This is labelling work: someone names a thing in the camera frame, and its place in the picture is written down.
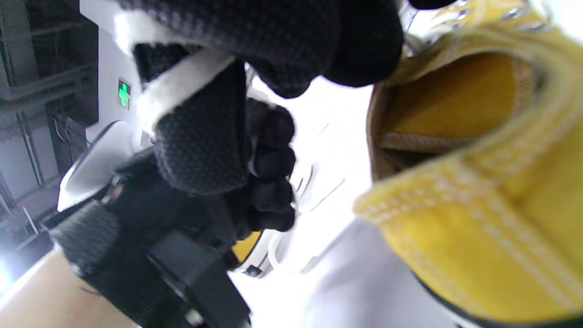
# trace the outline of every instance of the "yellow trim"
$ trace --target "yellow trim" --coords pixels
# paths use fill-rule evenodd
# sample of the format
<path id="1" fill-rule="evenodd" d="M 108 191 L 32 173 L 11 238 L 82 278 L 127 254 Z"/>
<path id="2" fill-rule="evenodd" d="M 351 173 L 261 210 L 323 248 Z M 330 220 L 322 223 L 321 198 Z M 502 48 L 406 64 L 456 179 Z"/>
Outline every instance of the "yellow trim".
<path id="1" fill-rule="evenodd" d="M 231 250 L 239 260 L 239 263 L 243 263 L 249 258 L 249 255 L 253 252 L 261 235 L 262 232 L 253 232 L 249 237 L 244 240 L 239 240 L 233 247 L 231 247 Z"/>
<path id="2" fill-rule="evenodd" d="M 534 11 L 499 20 L 502 9 L 492 14 L 494 3 L 506 2 L 468 2 L 487 9 L 483 19 L 443 36 L 417 57 L 404 58 L 395 75 L 377 85 L 367 138 L 373 177 L 380 182 L 354 209 L 382 229 L 433 291 L 471 315 L 516 323 L 569 319 L 583 312 L 583 50 L 551 26 L 525 30 L 547 24 Z M 431 105 L 421 110 L 443 112 L 399 125 L 394 115 L 406 113 L 408 102 L 399 100 L 406 86 L 422 84 L 429 75 L 438 81 L 443 72 L 447 82 L 473 83 L 479 76 L 451 71 L 452 63 L 473 65 L 472 60 L 496 65 L 492 71 L 506 65 L 504 72 L 483 76 L 500 79 L 504 90 L 524 88 L 526 97 L 517 98 L 524 108 L 513 107 L 509 96 L 484 97 L 480 88 L 433 83 L 439 92 L 423 99 Z M 509 62 L 525 74 L 523 85 L 508 83 Z M 452 97 L 466 100 L 436 107 Z M 499 127 L 463 125 L 463 111 L 475 122 L 491 114 L 488 110 L 506 114 L 493 120 Z M 459 124 L 435 131 L 431 122 L 440 118 Z M 395 175 L 379 142 L 390 132 L 478 138 Z"/>

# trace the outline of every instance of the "gloved hand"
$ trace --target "gloved hand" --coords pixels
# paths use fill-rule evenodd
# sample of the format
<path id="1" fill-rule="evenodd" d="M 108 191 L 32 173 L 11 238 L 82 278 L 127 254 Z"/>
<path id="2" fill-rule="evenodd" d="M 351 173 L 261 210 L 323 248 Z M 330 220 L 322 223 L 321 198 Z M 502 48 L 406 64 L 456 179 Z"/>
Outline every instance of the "gloved hand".
<path id="1" fill-rule="evenodd" d="M 455 2 L 452 0 L 409 0 L 411 5 L 417 9 L 438 9 Z"/>
<path id="2" fill-rule="evenodd" d="M 200 252 L 171 247 L 171 259 L 181 259 L 180 272 L 187 272 L 185 277 L 192 281 L 167 270 L 164 274 L 176 279 L 176 285 L 190 286 L 189 300 L 198 304 L 199 311 L 207 310 L 203 312 L 205 320 L 213 322 L 221 315 L 213 312 L 217 309 L 209 298 L 239 299 L 224 294 L 230 284 L 227 269 L 240 265 L 237 254 L 231 251 L 235 242 L 247 238 L 251 231 L 286 231 L 294 224 L 293 192 L 286 180 L 295 163 L 289 148 L 293 119 L 284 108 L 270 108 L 254 99 L 247 100 L 247 114 L 246 132 L 253 151 L 251 176 L 243 188 L 220 196 L 189 195 L 172 188 L 161 177 L 150 148 L 116 170 L 111 187 L 104 189 L 107 193 L 89 200 L 70 217 L 66 215 L 68 218 L 51 230 L 75 273 L 139 325 L 175 327 L 188 310 L 152 266 L 155 250 L 170 234 L 184 235 L 200 247 Z M 208 272 L 213 270 L 218 272 L 208 281 Z M 213 283 L 215 296 L 197 289 Z M 227 310 L 235 308 L 247 315 L 246 306 Z"/>
<path id="3" fill-rule="evenodd" d="M 192 194 L 252 183 L 243 62 L 280 96 L 296 97 L 318 75 L 348 86 L 378 82 L 401 56 L 392 1 L 120 4 L 126 13 L 116 20 L 117 39 L 144 87 L 137 111 L 164 177 Z"/>

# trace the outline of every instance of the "forearm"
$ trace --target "forearm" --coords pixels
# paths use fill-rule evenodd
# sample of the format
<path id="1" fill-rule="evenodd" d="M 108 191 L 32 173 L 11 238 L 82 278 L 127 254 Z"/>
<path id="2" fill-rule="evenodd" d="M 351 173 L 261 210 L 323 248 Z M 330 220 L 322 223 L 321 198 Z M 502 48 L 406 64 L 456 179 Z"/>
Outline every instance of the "forearm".
<path id="1" fill-rule="evenodd" d="M 40 260 L 0 304 L 3 328 L 135 328 L 131 320 L 71 272 L 59 251 Z"/>

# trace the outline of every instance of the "black glove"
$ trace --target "black glove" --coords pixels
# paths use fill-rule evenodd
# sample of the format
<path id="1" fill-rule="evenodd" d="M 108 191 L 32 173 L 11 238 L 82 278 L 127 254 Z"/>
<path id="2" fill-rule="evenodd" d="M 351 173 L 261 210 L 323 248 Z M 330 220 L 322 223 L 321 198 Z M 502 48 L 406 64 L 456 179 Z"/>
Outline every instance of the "black glove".
<path id="1" fill-rule="evenodd" d="M 401 24 L 395 4 L 387 0 L 120 4 L 127 11 L 147 12 L 155 26 L 188 38 L 180 44 L 133 47 L 146 92 L 158 77 L 201 49 L 220 50 L 236 59 L 154 127 L 164 177 L 192 194 L 217 195 L 252 183 L 247 175 L 243 62 L 277 94 L 296 97 L 318 75 L 348 86 L 378 82 L 393 72 L 401 56 Z"/>
<path id="2" fill-rule="evenodd" d="M 417 9 L 438 9 L 454 3 L 456 0 L 409 0 Z"/>
<path id="3" fill-rule="evenodd" d="M 75 273 L 143 327 L 162 327 L 168 321 L 175 326 L 188 310 L 189 305 L 160 279 L 155 261 L 148 255 L 170 233 L 188 237 L 199 250 L 187 254 L 172 251 L 170 259 L 181 259 L 179 271 L 188 273 L 196 285 L 213 283 L 205 278 L 209 272 L 218 281 L 211 295 L 191 295 L 195 301 L 201 298 L 201 303 L 195 304 L 204 313 L 206 306 L 224 310 L 212 308 L 210 299 L 239 299 L 233 295 L 234 288 L 225 287 L 230 284 L 226 270 L 239 265 L 231 252 L 237 240 L 245 239 L 251 231 L 286 231 L 294 224 L 293 192 L 286 180 L 295 163 L 289 148 L 293 119 L 286 109 L 271 109 L 253 99 L 247 100 L 247 113 L 252 174 L 243 188 L 220 196 L 177 190 L 160 175 L 150 148 L 116 170 L 108 191 L 51 230 Z M 194 268 L 200 276 L 192 273 Z M 244 303 L 236 308 L 242 311 L 236 318 L 247 315 Z M 212 315 L 211 310 L 204 314 L 205 320 L 224 319 Z"/>

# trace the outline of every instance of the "black device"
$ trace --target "black device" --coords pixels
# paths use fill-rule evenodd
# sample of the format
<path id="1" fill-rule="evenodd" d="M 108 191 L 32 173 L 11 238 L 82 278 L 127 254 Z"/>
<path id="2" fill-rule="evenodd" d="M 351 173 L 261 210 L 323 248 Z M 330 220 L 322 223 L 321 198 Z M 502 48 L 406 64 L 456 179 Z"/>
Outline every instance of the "black device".
<path id="1" fill-rule="evenodd" d="M 251 232 L 244 194 L 172 188 L 148 149 L 47 225 L 75 273 L 140 326 L 239 328 L 250 310 L 227 272 L 239 265 L 231 247 Z"/>

